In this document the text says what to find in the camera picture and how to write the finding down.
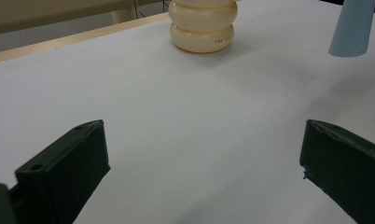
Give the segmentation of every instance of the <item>stacked ring object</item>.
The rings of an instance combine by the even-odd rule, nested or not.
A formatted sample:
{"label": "stacked ring object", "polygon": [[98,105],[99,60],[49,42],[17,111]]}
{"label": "stacked ring object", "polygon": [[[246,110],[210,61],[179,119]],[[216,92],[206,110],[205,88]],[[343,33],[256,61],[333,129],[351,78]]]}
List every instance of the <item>stacked ring object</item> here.
{"label": "stacked ring object", "polygon": [[227,47],[233,37],[237,17],[234,0],[173,0],[170,36],[181,49],[209,53]]}

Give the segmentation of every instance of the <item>floor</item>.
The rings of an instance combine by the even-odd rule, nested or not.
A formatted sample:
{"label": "floor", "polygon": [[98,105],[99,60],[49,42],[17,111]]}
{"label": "floor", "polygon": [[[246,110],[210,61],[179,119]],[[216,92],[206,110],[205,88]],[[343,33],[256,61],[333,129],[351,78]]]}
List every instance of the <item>floor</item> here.
{"label": "floor", "polygon": [[[138,7],[139,17],[146,17],[167,11],[169,1]],[[32,45],[47,40],[73,35],[89,30],[112,25],[112,16],[110,13],[86,17],[82,19],[58,22],[46,26],[20,30],[0,34],[0,51],[15,49],[27,45]]]}

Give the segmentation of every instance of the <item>table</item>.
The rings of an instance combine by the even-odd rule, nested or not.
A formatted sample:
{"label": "table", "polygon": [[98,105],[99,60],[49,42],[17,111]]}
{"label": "table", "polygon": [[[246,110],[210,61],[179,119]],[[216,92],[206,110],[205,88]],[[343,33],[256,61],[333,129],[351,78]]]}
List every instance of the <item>table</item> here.
{"label": "table", "polygon": [[112,170],[76,223],[354,223],[299,166],[306,119],[375,143],[375,18],[368,54],[341,59],[339,13],[242,1],[216,54],[176,48],[160,20],[2,61],[0,182],[103,119]]}
{"label": "table", "polygon": [[[141,6],[159,1],[140,0],[138,3]],[[114,22],[130,21],[135,19],[134,5],[132,0],[0,0],[0,34],[107,12],[113,12]]]}
{"label": "table", "polygon": [[84,33],[69,35],[43,43],[38,43],[30,46],[25,46],[17,49],[5,50],[0,52],[0,62],[19,58],[25,55],[35,54],[51,49],[58,49],[75,43],[79,43],[85,40],[93,39],[102,35],[110,35],[115,32],[131,29],[140,25],[150,24],[156,21],[162,21],[169,19],[168,13],[162,13],[159,15],[142,18],[134,21],[126,21],[112,26],[106,26],[100,29],[87,31]]}

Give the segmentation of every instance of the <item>white table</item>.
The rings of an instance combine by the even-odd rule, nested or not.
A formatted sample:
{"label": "white table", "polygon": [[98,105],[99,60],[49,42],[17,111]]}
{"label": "white table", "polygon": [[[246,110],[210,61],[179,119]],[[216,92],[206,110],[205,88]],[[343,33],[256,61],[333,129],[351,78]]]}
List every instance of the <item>white table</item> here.
{"label": "white table", "polygon": [[103,119],[112,170],[76,223],[354,223],[299,166],[306,119],[375,143],[375,18],[368,54],[340,59],[339,13],[242,1],[221,53],[177,49],[166,20],[0,62],[0,182]]}

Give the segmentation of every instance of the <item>screw hole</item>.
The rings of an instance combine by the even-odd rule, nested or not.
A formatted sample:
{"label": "screw hole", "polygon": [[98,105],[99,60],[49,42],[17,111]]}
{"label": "screw hole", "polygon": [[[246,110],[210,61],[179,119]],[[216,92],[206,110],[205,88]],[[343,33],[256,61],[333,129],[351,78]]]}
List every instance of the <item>screw hole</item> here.
{"label": "screw hole", "polygon": [[31,166],[31,170],[32,171],[37,171],[40,168],[42,168],[42,166],[43,166],[42,164],[35,164],[35,165]]}

